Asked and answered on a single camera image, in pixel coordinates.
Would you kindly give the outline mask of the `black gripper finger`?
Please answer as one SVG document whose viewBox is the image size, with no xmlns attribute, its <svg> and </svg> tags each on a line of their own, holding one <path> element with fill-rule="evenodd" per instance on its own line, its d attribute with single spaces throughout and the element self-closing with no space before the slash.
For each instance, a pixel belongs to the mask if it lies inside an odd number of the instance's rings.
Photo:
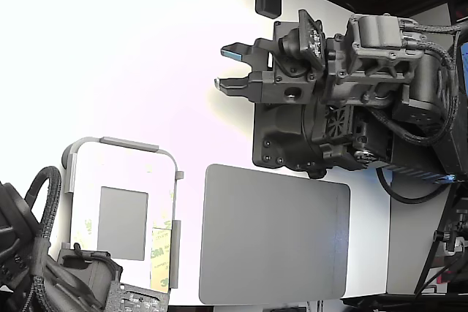
<svg viewBox="0 0 468 312">
<path fill-rule="evenodd" d="M 216 88 L 226 96 L 243 97 L 250 102 L 261 102 L 262 82 L 252 81 L 249 77 L 244 78 L 216 78 Z"/>
<path fill-rule="evenodd" d="M 253 72 L 268 69 L 268 55 L 275 52 L 275 42 L 258 38 L 253 45 L 236 42 L 221 48 L 221 55 L 248 64 Z"/>
</svg>

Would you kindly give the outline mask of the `dark grey printed gripper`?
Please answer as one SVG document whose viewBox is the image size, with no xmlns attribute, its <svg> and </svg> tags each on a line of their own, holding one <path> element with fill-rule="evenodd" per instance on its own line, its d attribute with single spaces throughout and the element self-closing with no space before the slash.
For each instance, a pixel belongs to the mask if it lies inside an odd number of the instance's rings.
<svg viewBox="0 0 468 312">
<path fill-rule="evenodd" d="M 308 14 L 273 30 L 273 66 L 262 71 L 264 104 L 389 106 L 418 66 L 417 32 L 387 15 L 353 15 L 327 37 Z"/>
</svg>

